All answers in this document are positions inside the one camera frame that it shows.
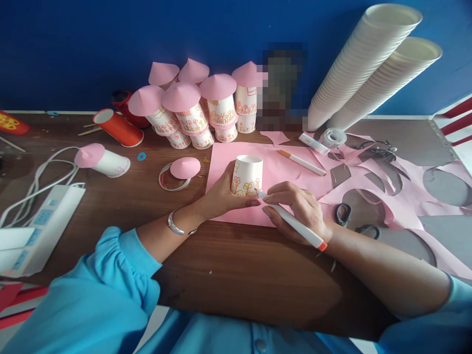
tape roll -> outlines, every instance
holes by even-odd
[[[328,128],[319,140],[327,148],[338,148],[346,142],[346,133],[338,128]]]
[[[169,188],[167,188],[167,187],[164,185],[164,174],[165,174],[168,170],[170,170],[171,165],[172,165],[172,163],[166,165],[166,166],[161,170],[161,172],[159,173],[159,185],[162,187],[162,189],[165,189],[166,191],[169,191],[169,192],[177,192],[177,191],[180,191],[180,190],[184,189],[186,186],[188,186],[188,184],[190,183],[191,178],[186,179],[185,182],[183,183],[183,185],[179,186],[179,187],[176,188],[176,189],[169,189]]]

fingernail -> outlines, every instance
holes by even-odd
[[[263,211],[268,217],[272,217],[272,214],[271,214],[266,208],[262,208],[262,211]]]

blue sleeve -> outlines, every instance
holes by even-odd
[[[109,227],[95,253],[52,282],[3,353],[132,353],[156,307],[161,268],[138,239]]]
[[[472,287],[449,276],[449,299],[437,312],[387,328],[376,344],[382,353],[469,353],[472,348]]]

woman's left hand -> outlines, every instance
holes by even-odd
[[[254,197],[237,197],[231,193],[231,179],[235,169],[235,160],[231,161],[212,188],[195,204],[206,220],[226,214],[233,209],[256,207],[261,202]]]

power strip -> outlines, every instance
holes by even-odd
[[[0,274],[18,278],[42,271],[84,193],[85,188],[55,185],[29,224],[34,232],[15,265]]]

